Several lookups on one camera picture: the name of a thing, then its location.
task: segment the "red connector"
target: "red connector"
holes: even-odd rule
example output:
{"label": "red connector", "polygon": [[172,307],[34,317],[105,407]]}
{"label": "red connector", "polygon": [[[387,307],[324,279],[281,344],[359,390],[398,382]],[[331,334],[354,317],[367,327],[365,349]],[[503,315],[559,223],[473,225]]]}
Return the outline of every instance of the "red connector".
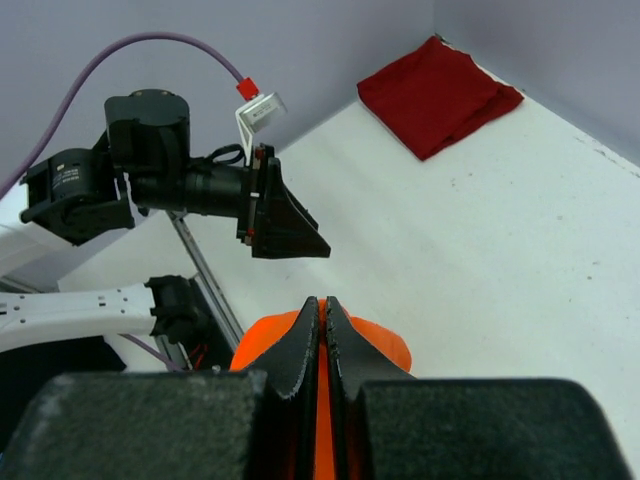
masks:
{"label": "red connector", "polygon": [[242,98],[244,98],[247,102],[260,93],[260,90],[258,90],[256,84],[253,83],[251,77],[247,77],[243,81],[238,83],[238,85],[236,85],[236,88],[240,92],[240,95],[242,95]]}

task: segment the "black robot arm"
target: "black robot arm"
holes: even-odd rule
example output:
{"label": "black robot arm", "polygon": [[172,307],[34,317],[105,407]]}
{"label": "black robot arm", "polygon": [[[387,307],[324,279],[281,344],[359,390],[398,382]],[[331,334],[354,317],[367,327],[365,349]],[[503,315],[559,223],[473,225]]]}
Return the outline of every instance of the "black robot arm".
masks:
{"label": "black robot arm", "polygon": [[329,256],[318,224],[284,185],[273,147],[255,147],[250,159],[240,145],[192,158],[189,106],[167,91],[111,97],[105,113],[107,129],[92,149],[64,150],[27,172],[23,222],[81,245],[133,228],[133,202],[144,215],[159,209],[236,218],[236,237],[253,257]]}

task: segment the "white surface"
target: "white surface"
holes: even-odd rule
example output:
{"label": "white surface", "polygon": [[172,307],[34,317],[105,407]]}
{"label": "white surface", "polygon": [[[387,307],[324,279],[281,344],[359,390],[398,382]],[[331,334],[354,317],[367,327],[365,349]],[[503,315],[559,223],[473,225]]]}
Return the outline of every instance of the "white surface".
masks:
{"label": "white surface", "polygon": [[[195,274],[195,267],[171,222],[165,214],[158,213],[62,278],[58,285],[61,291],[87,291],[146,282],[154,276],[188,278]],[[118,335],[105,338],[128,371],[166,371],[162,362],[130,341]],[[151,337],[138,338],[157,348]]]}
{"label": "white surface", "polygon": [[153,292],[141,283],[91,292],[0,293],[0,352],[106,334],[149,335],[153,307]]}
{"label": "white surface", "polygon": [[15,185],[0,199],[0,277],[48,253],[71,249],[71,244],[20,214],[28,207],[26,185]]}
{"label": "white surface", "polygon": [[640,471],[640,170],[531,100],[421,163],[356,103],[282,153],[332,257],[252,260],[187,223],[245,327],[335,295],[419,377],[582,383]]}

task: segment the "orange object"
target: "orange object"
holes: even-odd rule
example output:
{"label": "orange object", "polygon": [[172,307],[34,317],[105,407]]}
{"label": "orange object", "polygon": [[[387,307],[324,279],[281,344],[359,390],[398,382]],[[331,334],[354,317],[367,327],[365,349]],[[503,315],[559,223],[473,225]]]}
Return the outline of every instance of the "orange object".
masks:
{"label": "orange object", "polygon": [[[320,330],[326,327],[325,300],[319,301]],[[286,334],[298,317],[298,311],[264,317],[256,322],[242,338],[233,357],[231,370],[242,370],[273,346]],[[368,320],[351,317],[351,323],[357,332],[376,347],[389,360],[404,371],[411,369],[411,353],[402,338]],[[316,454],[315,478],[332,480],[335,478],[333,464],[333,438],[331,433],[331,413],[329,398],[329,373],[327,359],[327,340],[320,335],[318,352],[318,405],[316,417]]]}

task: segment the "black foam pad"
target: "black foam pad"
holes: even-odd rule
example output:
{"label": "black foam pad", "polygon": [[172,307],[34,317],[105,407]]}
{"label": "black foam pad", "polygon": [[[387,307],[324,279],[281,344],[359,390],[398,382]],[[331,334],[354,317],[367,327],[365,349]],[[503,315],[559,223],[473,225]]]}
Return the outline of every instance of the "black foam pad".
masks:
{"label": "black foam pad", "polygon": [[28,408],[0,477],[250,478],[265,383],[263,372],[57,377]]}
{"label": "black foam pad", "polygon": [[629,479],[606,419],[559,380],[371,382],[371,478]]}

